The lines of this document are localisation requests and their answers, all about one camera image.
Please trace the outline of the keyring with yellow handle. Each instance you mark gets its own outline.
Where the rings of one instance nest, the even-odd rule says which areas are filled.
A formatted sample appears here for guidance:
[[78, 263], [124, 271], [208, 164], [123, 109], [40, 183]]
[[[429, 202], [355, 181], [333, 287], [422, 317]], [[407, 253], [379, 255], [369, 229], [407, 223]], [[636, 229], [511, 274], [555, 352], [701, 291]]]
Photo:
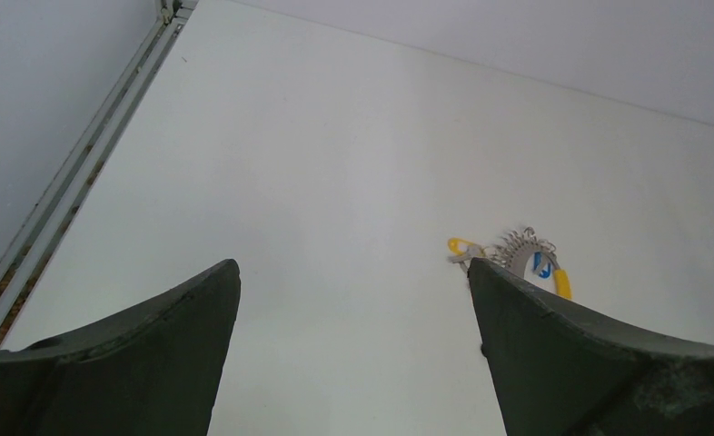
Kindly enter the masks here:
[[554, 261], [552, 280], [555, 293], [567, 300], [572, 299], [570, 278], [560, 266], [556, 246], [549, 240], [539, 237], [536, 231], [525, 226], [506, 232], [499, 243], [493, 246], [492, 260], [510, 273], [525, 278], [528, 269], [532, 271], [533, 254], [536, 252], [550, 253]]

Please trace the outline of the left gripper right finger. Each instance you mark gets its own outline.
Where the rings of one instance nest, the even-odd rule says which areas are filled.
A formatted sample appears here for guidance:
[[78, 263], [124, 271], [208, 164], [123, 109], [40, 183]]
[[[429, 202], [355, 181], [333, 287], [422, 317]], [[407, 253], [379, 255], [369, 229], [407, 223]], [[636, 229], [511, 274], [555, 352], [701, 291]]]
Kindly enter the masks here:
[[620, 322], [485, 259], [468, 281], [510, 435], [714, 435], [714, 345]]

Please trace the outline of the yellow key tag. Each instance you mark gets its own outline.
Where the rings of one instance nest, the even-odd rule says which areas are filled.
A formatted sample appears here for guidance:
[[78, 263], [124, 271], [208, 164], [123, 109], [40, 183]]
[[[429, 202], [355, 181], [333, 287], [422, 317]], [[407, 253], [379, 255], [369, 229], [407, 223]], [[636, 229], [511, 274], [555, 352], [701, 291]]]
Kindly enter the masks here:
[[447, 241], [447, 247], [450, 251], [448, 261], [450, 263], [463, 265], [464, 267], [466, 267], [472, 259], [488, 257], [485, 246], [461, 238], [450, 238]]

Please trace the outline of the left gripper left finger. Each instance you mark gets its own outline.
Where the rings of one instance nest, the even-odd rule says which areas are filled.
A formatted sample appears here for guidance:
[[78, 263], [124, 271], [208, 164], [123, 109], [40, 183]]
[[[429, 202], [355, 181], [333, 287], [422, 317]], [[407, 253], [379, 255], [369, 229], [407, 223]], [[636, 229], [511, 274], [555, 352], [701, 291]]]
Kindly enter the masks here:
[[0, 351], [0, 435], [205, 435], [241, 298], [224, 260], [23, 350]]

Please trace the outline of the left side table rail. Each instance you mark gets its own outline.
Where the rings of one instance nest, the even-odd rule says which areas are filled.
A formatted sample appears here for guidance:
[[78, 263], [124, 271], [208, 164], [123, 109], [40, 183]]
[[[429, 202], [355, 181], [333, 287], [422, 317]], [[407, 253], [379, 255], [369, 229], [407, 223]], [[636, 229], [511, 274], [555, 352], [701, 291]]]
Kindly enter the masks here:
[[193, 1], [0, 1], [0, 346]]

